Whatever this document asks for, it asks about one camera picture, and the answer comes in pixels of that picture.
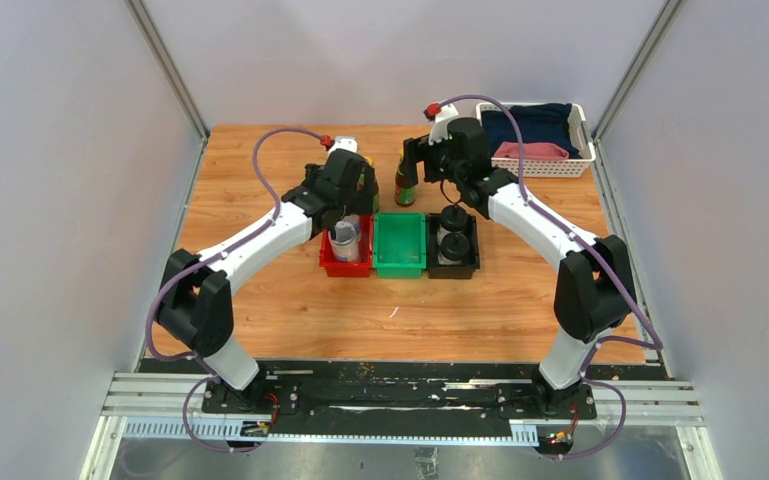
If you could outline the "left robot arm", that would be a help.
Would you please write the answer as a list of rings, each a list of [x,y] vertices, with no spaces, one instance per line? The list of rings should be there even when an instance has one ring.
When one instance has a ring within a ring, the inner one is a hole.
[[[258,411],[266,386],[260,366],[234,337],[233,297],[257,272],[348,215],[370,215],[375,170],[356,152],[337,148],[322,165],[308,164],[305,178],[281,196],[259,223],[199,253],[185,249],[168,259],[149,315],[228,388],[243,413]]]

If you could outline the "black cap shaker bottle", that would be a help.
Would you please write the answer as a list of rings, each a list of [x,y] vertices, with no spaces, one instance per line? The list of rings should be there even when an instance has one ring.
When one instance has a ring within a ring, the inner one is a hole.
[[[452,204],[443,208],[438,216],[437,239],[441,241],[450,233],[463,232],[469,223],[469,215],[459,205]]]

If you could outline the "silver lid jar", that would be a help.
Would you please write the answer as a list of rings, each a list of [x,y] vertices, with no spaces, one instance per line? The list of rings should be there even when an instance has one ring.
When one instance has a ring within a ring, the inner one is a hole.
[[[357,263],[360,260],[359,238],[338,243],[334,239],[334,227],[328,232],[328,239],[334,258],[343,263]]]
[[[361,236],[360,216],[351,214],[339,220],[334,227],[334,239],[338,243],[348,242],[350,239],[358,239]]]

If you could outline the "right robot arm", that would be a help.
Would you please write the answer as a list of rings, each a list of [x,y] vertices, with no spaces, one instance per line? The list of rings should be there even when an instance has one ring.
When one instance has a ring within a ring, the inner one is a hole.
[[[556,272],[553,311],[559,330],[532,374],[530,393],[537,413],[558,416],[579,392],[599,341],[636,304],[626,243],[578,228],[527,192],[512,172],[494,166],[485,130],[474,118],[458,117],[404,140],[398,171],[409,187],[452,183],[462,204],[515,233]]]

